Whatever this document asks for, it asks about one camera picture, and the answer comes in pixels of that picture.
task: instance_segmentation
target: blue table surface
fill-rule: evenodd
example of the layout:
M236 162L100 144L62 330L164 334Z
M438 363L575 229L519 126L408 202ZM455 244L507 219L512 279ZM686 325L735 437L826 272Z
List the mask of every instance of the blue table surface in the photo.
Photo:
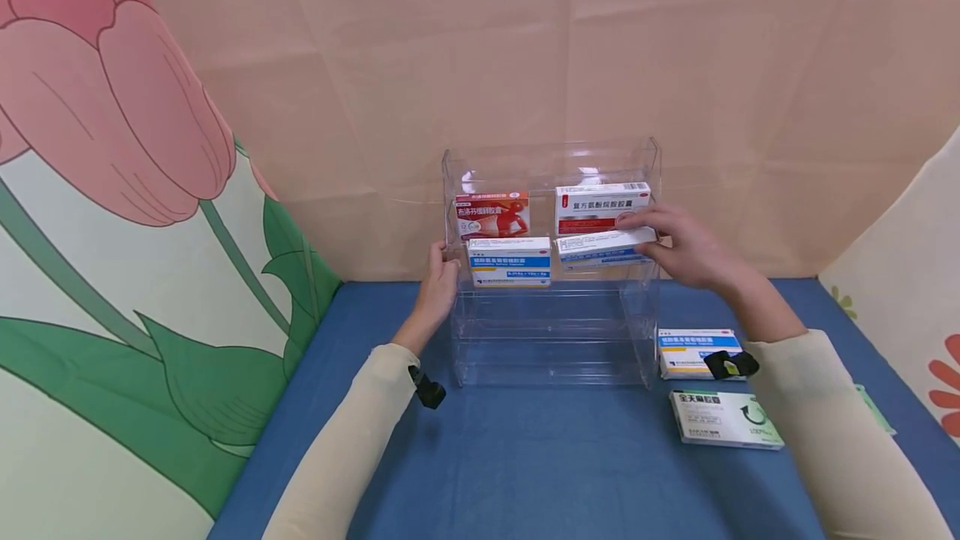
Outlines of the blue table surface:
M960 533L960 451L815 280L777 287L827 331L855 381ZM299 459L373 346L410 312L416 283L348 283L280 400L209 538L260 538ZM714 295L665 282L662 327L734 327ZM640 387L466 387L447 337L423 355L447 388L417 399L392 435L351 539L822 538L788 450L681 444L666 394L717 382ZM722 389L749 391L745 382Z

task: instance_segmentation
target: black wrist strap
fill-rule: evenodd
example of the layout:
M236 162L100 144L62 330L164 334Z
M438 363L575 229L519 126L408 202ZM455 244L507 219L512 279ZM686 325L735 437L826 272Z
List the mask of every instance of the black wrist strap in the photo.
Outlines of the black wrist strap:
M713 375L714 380L726 380L737 376L749 378L760 370L760 363L750 352L738 352L731 356L730 352L719 351L713 355L703 357L703 362L707 364L707 369Z
M426 408L440 407L440 403L447 396L447 390L443 389L440 383L431 382L430 377L426 377L417 365L410 365L407 371L410 372L410 378L417 387L417 398L421 400L421 404Z

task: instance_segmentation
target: acrylic display rack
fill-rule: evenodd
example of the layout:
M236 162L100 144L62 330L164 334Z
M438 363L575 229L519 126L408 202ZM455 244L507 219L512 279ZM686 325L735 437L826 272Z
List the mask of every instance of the acrylic display rack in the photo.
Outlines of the acrylic display rack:
M530 236L557 237L557 186L642 181L661 191L654 138L447 150L443 155L447 250L461 258L451 314L461 384L642 384L657 373L659 268L654 262L563 271L553 252L551 285L474 287L454 199L464 193L527 192Z

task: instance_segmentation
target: green stem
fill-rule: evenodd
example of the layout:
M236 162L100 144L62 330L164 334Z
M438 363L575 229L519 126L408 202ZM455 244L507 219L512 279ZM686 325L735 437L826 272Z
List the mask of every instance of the green stem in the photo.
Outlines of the green stem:
M230 235L229 230L227 230L227 225L223 223L223 220L220 218L220 213L217 212L217 208L213 206L213 201L201 200L200 210L203 211L203 216L207 218L207 223L210 224L213 235L220 241L220 245L223 247L223 251L226 252L227 258L229 258L230 263L233 263L233 267L237 270L237 273L240 274L247 288L250 288L250 292L257 298L260 305L264 307L267 315L270 315L270 318L280 327L280 330L283 330L284 333L290 333L289 321L283 316L283 313L280 312L277 305L273 304L273 300L271 300L270 295L267 294L267 290L260 283L257 274L253 273L250 263L247 262L247 259L243 256L242 252L240 252L240 247L233 241L233 236Z
M0 227L7 230L7 234L51 282L56 283L70 300L90 315L90 318L99 323L103 329L131 348L160 361L160 352L157 350L157 345L153 344L153 339L140 327L133 325L106 298L103 298L96 288L83 279L80 272L71 266L56 246L50 242L50 238L46 237L43 230L33 222L2 179L0 179Z

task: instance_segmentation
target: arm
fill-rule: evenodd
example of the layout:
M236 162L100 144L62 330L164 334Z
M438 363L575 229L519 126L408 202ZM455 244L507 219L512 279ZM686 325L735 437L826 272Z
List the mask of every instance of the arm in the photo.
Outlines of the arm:
M390 344L377 346L304 454L273 511L265 540L342 540L414 394L407 370L453 306L459 262L430 247L417 305Z
M718 293L760 363L751 384L790 447L827 538L953 538L896 442L873 419L827 334L808 331L773 285L676 207L655 206L620 227L649 225L673 247L642 244L675 279Z

